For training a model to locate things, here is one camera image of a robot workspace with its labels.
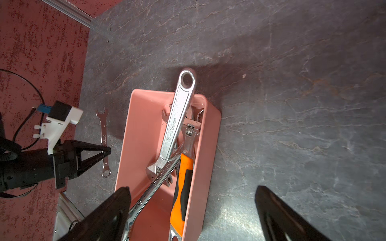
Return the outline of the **pink plastic storage box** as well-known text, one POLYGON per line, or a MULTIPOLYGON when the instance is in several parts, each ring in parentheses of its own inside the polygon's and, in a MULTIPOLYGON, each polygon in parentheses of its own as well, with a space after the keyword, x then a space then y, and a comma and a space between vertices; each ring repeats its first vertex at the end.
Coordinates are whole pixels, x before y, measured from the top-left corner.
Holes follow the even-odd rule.
POLYGON ((125 241, 196 241, 203 228, 221 113, 201 94, 192 117, 179 115, 174 92, 131 94, 116 188, 130 189, 125 241))

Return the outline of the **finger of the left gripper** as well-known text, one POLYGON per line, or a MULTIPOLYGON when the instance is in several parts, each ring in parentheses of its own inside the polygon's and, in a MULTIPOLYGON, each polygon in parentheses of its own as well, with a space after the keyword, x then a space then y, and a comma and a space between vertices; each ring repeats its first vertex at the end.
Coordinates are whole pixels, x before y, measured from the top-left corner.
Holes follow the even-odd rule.
POLYGON ((109 155, 110 153, 101 152, 85 160, 81 160, 79 163, 79 176, 85 173, 90 168, 92 168, 97 163, 102 162, 103 170, 101 176, 103 178, 109 177, 111 175, 111 170, 109 168, 109 155))
POLYGON ((96 145, 82 141, 72 140, 72 146, 74 147, 77 153, 81 153, 82 151, 97 151, 102 152, 104 155, 111 154, 111 148, 103 145, 96 145))

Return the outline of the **long silver combination wrench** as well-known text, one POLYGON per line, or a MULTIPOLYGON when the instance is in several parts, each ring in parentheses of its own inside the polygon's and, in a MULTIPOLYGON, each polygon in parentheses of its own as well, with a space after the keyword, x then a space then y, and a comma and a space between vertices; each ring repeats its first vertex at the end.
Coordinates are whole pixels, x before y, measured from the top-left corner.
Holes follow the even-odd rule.
POLYGON ((128 218, 125 224, 125 229, 123 233, 122 240, 128 241, 130 239, 130 233, 133 230, 134 223, 152 198, 152 196, 156 193, 156 191, 162 186, 163 182, 168 178, 168 176, 172 173, 173 169, 181 160, 182 153, 176 153, 170 160, 166 163, 166 165, 162 168, 153 182, 149 185, 149 187, 145 190, 143 195, 139 198, 139 200, 135 203, 135 205, 129 210, 128 218))

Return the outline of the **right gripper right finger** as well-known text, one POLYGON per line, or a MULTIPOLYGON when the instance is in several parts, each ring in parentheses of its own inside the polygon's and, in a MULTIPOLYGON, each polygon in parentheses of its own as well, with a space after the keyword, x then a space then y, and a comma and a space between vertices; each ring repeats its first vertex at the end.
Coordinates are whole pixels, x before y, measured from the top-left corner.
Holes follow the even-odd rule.
POLYGON ((259 185, 255 204, 267 241, 328 241, 268 187, 259 185))

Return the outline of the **small end wrench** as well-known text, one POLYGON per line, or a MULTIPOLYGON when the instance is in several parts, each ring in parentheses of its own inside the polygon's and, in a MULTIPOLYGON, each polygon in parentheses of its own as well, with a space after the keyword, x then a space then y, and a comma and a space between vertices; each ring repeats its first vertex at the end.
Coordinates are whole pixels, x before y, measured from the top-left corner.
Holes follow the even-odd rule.
MULTIPOLYGON (((107 116, 109 114, 108 109, 105 107, 104 112, 96 111, 96 116, 100 120, 101 124, 101 144, 103 146, 107 146, 107 116)), ((111 170, 109 168, 109 158, 105 157, 103 159, 103 171, 102 171, 102 177, 108 178, 111 175, 111 170)))

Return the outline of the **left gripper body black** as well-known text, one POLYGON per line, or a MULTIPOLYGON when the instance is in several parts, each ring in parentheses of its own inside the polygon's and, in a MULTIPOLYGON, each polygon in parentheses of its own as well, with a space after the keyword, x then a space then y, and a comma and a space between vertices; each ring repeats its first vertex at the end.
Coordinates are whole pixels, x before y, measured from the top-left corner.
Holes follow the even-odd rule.
POLYGON ((81 141, 57 142, 53 149, 53 168, 56 189, 64 188, 66 178, 74 179, 82 174, 81 141))

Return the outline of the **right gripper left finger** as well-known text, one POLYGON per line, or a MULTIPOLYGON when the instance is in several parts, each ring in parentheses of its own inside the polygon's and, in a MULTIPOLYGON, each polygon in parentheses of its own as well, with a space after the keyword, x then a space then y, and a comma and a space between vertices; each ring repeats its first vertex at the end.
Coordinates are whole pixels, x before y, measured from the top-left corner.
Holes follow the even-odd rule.
POLYGON ((61 241, 120 241, 131 205, 128 187, 121 187, 61 241))

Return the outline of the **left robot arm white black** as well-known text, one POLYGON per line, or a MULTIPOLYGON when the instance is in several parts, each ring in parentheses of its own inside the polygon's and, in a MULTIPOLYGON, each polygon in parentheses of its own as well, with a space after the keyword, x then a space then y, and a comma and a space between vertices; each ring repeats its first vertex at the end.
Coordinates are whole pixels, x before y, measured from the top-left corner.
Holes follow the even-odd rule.
POLYGON ((36 187, 38 183, 54 179, 56 189, 66 186, 66 179, 79 177, 111 154, 111 148, 77 140, 60 141, 54 153, 47 149, 21 151, 21 146, 6 139, 1 123, 1 197, 16 198, 5 193, 15 188, 36 187))

